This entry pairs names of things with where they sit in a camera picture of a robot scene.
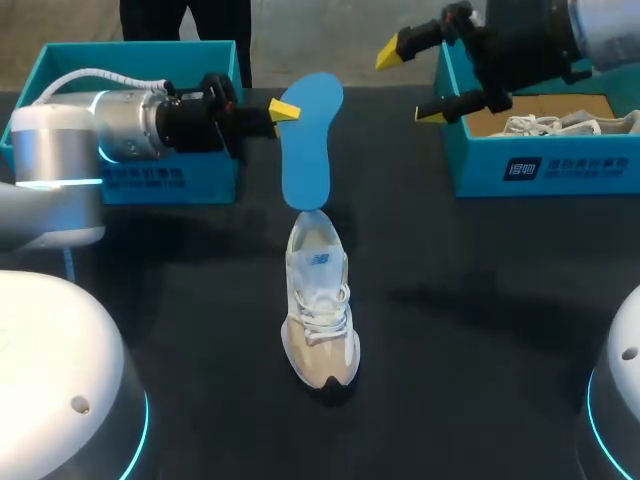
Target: robotic arm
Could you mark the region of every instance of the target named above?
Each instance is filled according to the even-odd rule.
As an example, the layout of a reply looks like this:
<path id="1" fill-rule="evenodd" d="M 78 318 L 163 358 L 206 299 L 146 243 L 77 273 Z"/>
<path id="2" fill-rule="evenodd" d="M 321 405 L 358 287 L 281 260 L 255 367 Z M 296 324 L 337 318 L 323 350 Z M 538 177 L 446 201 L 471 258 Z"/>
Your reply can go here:
<path id="1" fill-rule="evenodd" d="M 13 113 L 16 184 L 0 183 L 0 251 L 100 240 L 103 161 L 161 161 L 176 152 L 223 149 L 240 159 L 245 138 L 276 138 L 276 122 L 300 114 L 275 99 L 268 106 L 239 105 L 226 75 L 208 74 L 197 87 L 177 90 L 165 81 L 88 74 L 138 88 L 55 94 L 65 83 L 56 82 Z"/>
<path id="2" fill-rule="evenodd" d="M 400 30 L 378 55 L 376 68 L 458 41 L 481 89 L 421 105 L 417 121 L 441 117 L 454 123 L 486 107 L 493 113 L 509 110 L 517 90 L 556 78 L 572 84 L 591 77 L 592 71 L 573 70 L 581 59 L 599 72 L 640 62 L 640 2 L 487 0 L 486 22 L 469 2 L 457 2 L 445 7 L 439 19 Z"/>

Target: shoelace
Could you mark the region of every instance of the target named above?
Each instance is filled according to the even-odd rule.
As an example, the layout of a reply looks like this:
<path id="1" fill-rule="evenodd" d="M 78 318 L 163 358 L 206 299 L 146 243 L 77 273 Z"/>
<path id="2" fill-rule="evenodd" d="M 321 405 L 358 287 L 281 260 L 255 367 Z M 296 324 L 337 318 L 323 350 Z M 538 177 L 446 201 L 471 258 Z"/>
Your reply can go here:
<path id="1" fill-rule="evenodd" d="M 316 298 L 329 300 L 334 305 L 333 308 L 321 308 L 306 304 L 298 291 L 295 291 L 294 296 L 300 307 L 300 317 L 297 320 L 304 326 L 304 336 L 308 340 L 320 340 L 340 337 L 353 330 L 353 324 L 347 318 L 350 295 L 349 286 L 343 284 L 340 287 L 341 298 L 328 295 Z"/>
<path id="2" fill-rule="evenodd" d="M 509 117 L 503 133 L 519 133 L 522 135 L 546 135 L 556 132 L 560 127 L 558 117 Z"/>

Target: sneaker sole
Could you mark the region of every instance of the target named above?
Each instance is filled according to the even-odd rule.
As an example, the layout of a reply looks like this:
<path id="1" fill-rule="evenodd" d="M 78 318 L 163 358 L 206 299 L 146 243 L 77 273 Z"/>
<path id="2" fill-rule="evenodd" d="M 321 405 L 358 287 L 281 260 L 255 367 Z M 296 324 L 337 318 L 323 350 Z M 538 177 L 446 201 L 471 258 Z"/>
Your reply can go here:
<path id="1" fill-rule="evenodd" d="M 287 358 L 289 359 L 289 363 L 291 364 L 291 367 L 293 368 L 293 371 L 296 372 L 296 375 L 298 375 L 298 378 L 300 378 L 300 380 L 302 380 L 308 387 L 315 389 L 316 387 L 311 385 L 307 381 L 307 379 L 304 378 L 304 375 L 302 374 L 302 372 L 300 372 L 300 370 L 296 366 L 295 362 L 293 361 L 293 355 L 289 351 L 289 347 L 288 347 L 289 339 L 288 339 L 287 332 L 288 332 L 287 319 L 285 319 L 284 323 L 282 324 L 282 327 L 280 328 L 280 337 L 282 338 L 282 346 L 284 347 L 284 353 L 287 354 Z M 353 381 L 353 379 L 356 377 L 356 374 L 358 373 L 358 368 L 360 368 L 360 337 L 358 336 L 358 334 L 356 332 L 353 332 L 353 338 L 354 338 L 355 343 L 356 343 L 356 351 L 354 352 L 355 356 L 356 356 L 356 368 L 353 370 L 353 375 L 351 376 L 349 381 L 345 385 L 343 385 L 344 387 L 346 387 L 347 385 L 349 385 Z"/>

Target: blue insole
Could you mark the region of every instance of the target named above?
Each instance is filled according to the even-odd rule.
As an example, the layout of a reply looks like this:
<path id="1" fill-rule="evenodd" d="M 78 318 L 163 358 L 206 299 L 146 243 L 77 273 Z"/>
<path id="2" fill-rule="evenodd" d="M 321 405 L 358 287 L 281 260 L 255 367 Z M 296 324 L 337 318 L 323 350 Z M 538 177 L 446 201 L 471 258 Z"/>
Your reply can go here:
<path id="1" fill-rule="evenodd" d="M 280 100 L 301 109 L 300 119 L 278 123 L 282 194 L 296 210 L 318 210 L 331 190 L 327 139 L 344 94 L 338 79 L 314 73 L 291 85 Z"/>

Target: new balance logo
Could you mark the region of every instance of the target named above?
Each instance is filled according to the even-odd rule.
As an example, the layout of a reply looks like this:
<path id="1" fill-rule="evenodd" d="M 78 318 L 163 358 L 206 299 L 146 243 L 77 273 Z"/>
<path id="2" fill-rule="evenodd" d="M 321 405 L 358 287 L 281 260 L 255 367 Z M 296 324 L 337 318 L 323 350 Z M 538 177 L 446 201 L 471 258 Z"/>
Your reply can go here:
<path id="1" fill-rule="evenodd" d="M 328 261 L 329 261 L 328 253 L 319 253 L 313 256 L 313 258 L 311 259 L 311 265 L 322 265 L 324 263 L 327 263 Z"/>

